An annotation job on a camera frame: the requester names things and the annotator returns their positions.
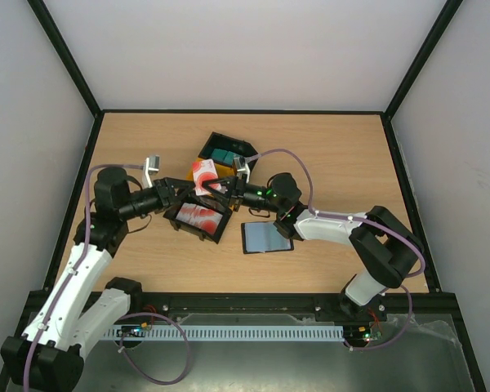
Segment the black leather card holder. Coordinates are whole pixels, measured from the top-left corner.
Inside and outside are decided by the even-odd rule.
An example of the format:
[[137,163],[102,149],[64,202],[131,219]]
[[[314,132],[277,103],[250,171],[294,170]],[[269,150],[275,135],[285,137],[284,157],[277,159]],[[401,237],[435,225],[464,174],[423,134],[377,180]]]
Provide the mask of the black leather card holder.
[[294,250],[293,241],[284,238],[277,231],[273,221],[242,223],[241,232],[244,254],[290,252]]

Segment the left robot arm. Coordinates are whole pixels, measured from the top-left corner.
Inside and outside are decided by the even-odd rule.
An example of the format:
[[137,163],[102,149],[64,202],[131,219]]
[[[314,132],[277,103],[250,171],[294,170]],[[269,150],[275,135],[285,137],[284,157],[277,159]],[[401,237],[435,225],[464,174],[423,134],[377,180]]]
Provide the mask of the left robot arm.
[[64,272],[42,308],[18,337],[9,336],[0,354],[11,381],[25,391],[71,391],[85,361],[107,330],[137,310],[140,283],[116,278],[91,306],[86,303],[97,280],[112,262],[129,233],[128,221],[164,212],[179,204],[194,183],[164,177],[135,178],[120,164],[94,166],[84,184],[84,219],[78,225]]

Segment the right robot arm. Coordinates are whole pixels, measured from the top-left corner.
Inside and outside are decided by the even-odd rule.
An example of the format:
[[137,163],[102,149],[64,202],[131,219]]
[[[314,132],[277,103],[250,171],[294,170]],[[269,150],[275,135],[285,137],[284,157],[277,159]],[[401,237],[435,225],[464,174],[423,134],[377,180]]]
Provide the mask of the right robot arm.
[[274,175],[266,186],[227,176],[203,181],[202,189],[234,210],[244,206],[274,213],[274,226],[284,238],[351,246],[364,266],[340,293],[339,309],[351,320],[365,314],[375,296],[400,287],[417,262],[425,263],[421,240],[387,208],[354,214],[313,212],[301,202],[301,191],[288,172]]

